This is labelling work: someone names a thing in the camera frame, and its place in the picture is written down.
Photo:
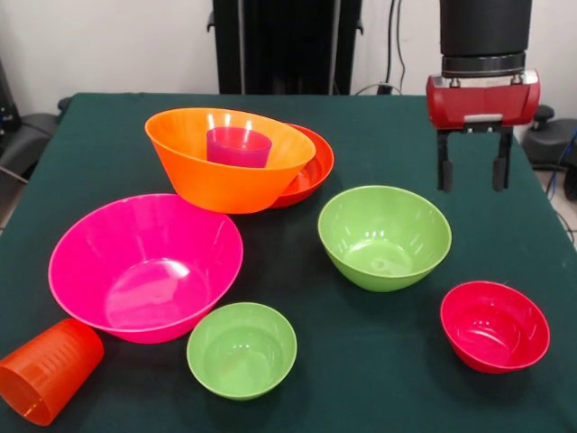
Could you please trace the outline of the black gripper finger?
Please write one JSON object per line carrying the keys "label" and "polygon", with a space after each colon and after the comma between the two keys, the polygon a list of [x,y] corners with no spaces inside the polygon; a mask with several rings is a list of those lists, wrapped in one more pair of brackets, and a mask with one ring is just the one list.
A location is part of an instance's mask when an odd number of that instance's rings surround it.
{"label": "black gripper finger", "polygon": [[499,134],[499,148],[493,161],[492,187],[495,191],[501,192],[508,188],[513,129],[499,128],[496,132]]}
{"label": "black gripper finger", "polygon": [[450,193],[453,188],[453,164],[449,158],[448,138],[450,131],[436,131],[437,189]]}

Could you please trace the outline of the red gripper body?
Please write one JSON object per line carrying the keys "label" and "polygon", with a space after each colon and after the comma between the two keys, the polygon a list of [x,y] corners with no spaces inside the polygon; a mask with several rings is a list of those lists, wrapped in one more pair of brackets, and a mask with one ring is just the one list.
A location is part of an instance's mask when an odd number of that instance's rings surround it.
{"label": "red gripper body", "polygon": [[426,82],[428,115],[437,130],[460,131],[475,124],[529,124],[540,93],[540,77],[534,69],[487,78],[435,75]]}

